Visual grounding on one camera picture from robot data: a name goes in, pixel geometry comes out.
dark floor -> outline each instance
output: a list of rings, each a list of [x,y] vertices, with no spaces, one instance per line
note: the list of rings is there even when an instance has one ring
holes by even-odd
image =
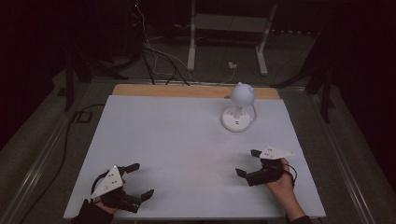
[[[149,43],[154,49],[171,54],[170,57],[177,65],[180,74],[190,84],[219,85],[241,81],[253,86],[268,86],[297,74],[315,42],[315,38],[308,35],[270,34],[264,51],[269,75],[262,77],[258,72],[254,45],[249,41],[247,44],[237,46],[235,43],[213,46],[207,42],[199,42],[195,71],[188,73],[179,61],[187,61],[189,48],[187,40],[188,38],[181,37],[170,44],[165,43],[161,38],[154,38]],[[147,57],[149,64],[154,68],[155,60],[149,55],[149,50]],[[228,62],[236,62],[235,73],[227,67]],[[95,69],[92,69],[92,72],[95,77],[90,84],[78,85],[76,101],[71,111],[89,105],[104,104],[117,83],[150,84],[149,73],[141,61],[121,72],[129,78],[125,81],[112,79]],[[159,59],[155,72],[156,83],[163,84],[174,70],[172,65]],[[332,87],[334,108],[330,109],[331,123],[327,124],[318,112],[320,95],[307,95],[304,92],[308,80],[309,78],[305,78],[286,89],[279,90],[279,94],[290,112],[291,121],[327,213],[326,217],[315,219],[314,222],[396,223],[394,192],[381,173],[354,119],[347,111],[337,88]],[[7,210],[10,206],[18,208],[13,211],[15,217],[26,214],[61,164],[66,126],[71,114],[64,112],[65,99],[56,95],[58,90],[64,87],[64,72],[54,78],[54,83],[56,87],[53,93],[0,152],[2,216],[12,215],[12,212]],[[170,83],[181,84],[181,81]],[[68,223],[68,220],[63,219],[64,209],[103,107],[94,106],[89,111],[93,114],[90,123],[71,125],[67,135],[64,167],[23,223]],[[32,171],[31,167],[35,161],[42,159],[40,152],[44,149],[51,152],[50,156],[43,162],[43,169],[38,170],[36,179],[33,180],[35,187],[29,188],[26,197],[21,197],[23,192],[19,192],[19,186],[22,185],[25,175]],[[21,204],[12,203],[13,199],[20,200]],[[127,222],[115,220],[114,223]],[[235,220],[227,223],[262,223],[262,221]],[[268,220],[268,223],[284,223],[284,219]]]

white tabletop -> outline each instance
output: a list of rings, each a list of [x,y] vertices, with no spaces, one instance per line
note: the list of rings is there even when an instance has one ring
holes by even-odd
[[[154,189],[129,219],[236,219],[283,217],[264,185],[249,187],[235,168],[248,173],[261,168],[250,150],[267,145],[290,150],[298,172],[295,192],[305,212],[325,212],[304,154],[282,100],[256,100],[257,119],[243,133],[223,128],[220,116],[233,106],[227,99],[109,96],[92,144],[64,213],[75,217],[89,199],[94,179],[114,164],[140,163],[123,178],[127,194]]]

desk foot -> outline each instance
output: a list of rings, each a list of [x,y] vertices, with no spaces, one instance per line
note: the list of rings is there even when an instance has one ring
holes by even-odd
[[[268,75],[267,65],[265,64],[264,55],[262,51],[259,51],[259,46],[256,46],[256,55],[257,55],[257,62],[259,63],[260,67],[260,74],[262,76]]]
[[[194,64],[195,64],[195,46],[190,47],[190,51],[189,51],[189,59],[187,61],[187,70],[189,72],[194,71]]]

black sleeve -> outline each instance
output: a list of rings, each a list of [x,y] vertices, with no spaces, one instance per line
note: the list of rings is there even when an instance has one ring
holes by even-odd
[[[113,217],[114,215],[85,200],[78,216],[72,218],[71,224],[110,224]]]
[[[295,219],[294,221],[290,222],[290,224],[312,224],[312,220],[308,216],[304,216]]]

desk lamp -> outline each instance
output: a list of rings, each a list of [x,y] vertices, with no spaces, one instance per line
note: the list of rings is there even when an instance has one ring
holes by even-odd
[[[231,94],[231,101],[236,106],[227,108],[224,110],[221,122],[223,126],[234,133],[240,133],[245,131],[250,122],[251,118],[249,113],[242,109],[243,106],[253,106],[254,99],[256,98],[256,92],[248,84],[239,82],[234,88]]]

